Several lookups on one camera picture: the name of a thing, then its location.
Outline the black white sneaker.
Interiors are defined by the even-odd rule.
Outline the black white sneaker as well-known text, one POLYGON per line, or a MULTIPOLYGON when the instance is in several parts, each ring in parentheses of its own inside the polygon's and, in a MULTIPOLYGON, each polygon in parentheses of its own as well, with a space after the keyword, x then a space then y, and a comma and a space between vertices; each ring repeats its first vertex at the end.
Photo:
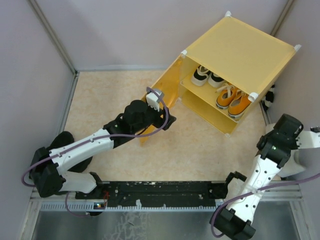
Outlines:
POLYGON ((194 85, 201 87, 207 82, 211 73, 212 72, 209 69, 202 65, 199 65, 191 77, 191 82, 194 85))
POLYGON ((218 76, 215 73, 211 73, 210 76, 208 77, 207 80, 208 84, 211 85, 212 87, 218 89, 220 88, 226 81, 221 78, 220 76, 218 76))

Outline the orange sneaker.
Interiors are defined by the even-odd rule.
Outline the orange sneaker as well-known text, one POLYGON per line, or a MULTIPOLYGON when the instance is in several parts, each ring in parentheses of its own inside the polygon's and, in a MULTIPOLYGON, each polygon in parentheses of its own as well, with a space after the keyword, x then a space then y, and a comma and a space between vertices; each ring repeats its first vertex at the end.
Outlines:
POLYGON ((216 92, 219 93, 216 99, 216 106, 219 109, 227 109, 240 91, 241 90, 233 84, 224 83, 216 90, 216 92))
POLYGON ((228 116, 233 119, 242 117, 245 110, 252 103, 248 97, 247 93, 239 91, 228 107, 228 116))

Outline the yellow shoe cabinet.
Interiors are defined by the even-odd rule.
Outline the yellow shoe cabinet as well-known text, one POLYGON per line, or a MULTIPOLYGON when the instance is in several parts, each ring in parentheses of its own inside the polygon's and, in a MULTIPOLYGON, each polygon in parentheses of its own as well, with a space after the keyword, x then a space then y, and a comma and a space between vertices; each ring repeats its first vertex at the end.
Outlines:
POLYGON ((218 23, 182 52, 180 101, 217 130, 230 136, 260 103, 301 45, 290 45, 227 12, 218 23), (191 78, 198 66, 207 68, 242 91, 250 105, 241 117, 217 107, 220 93, 206 82, 196 86, 191 78))

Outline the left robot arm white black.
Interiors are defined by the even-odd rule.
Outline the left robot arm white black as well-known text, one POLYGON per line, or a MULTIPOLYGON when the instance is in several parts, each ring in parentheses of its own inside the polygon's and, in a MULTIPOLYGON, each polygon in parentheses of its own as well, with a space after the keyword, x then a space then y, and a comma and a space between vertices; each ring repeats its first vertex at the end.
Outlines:
POLYGON ((101 184, 96 173, 84 173, 93 156, 142 136, 148 127, 165 131, 175 121, 167 108, 155 109, 142 100, 134 100, 92 135, 75 141, 70 132, 64 131, 49 147, 37 149, 29 178, 42 198, 65 192, 90 194, 101 184))

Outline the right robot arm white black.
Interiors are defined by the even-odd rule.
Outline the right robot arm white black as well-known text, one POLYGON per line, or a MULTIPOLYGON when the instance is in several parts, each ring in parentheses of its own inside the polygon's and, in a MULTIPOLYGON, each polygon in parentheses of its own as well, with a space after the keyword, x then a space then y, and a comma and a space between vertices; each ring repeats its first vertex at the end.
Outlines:
POLYGON ((303 129, 298 119, 283 114, 273 128, 260 137, 250 176, 237 196, 219 206, 210 219, 211 230, 220 231, 220 234, 213 233, 216 238, 249 240, 253 237, 256 230, 252 223, 257 206, 266 187, 289 161, 291 152, 298 148, 297 137, 303 129))

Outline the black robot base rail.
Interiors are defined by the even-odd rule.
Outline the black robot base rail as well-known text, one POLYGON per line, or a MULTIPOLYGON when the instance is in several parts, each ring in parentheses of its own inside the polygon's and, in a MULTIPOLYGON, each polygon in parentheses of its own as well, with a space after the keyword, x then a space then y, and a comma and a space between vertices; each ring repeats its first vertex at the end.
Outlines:
POLYGON ((108 207, 214 207, 225 199, 233 179, 245 182, 243 174, 229 173, 225 181, 109 181, 98 182, 90 193, 77 192, 77 200, 102 200, 108 207))

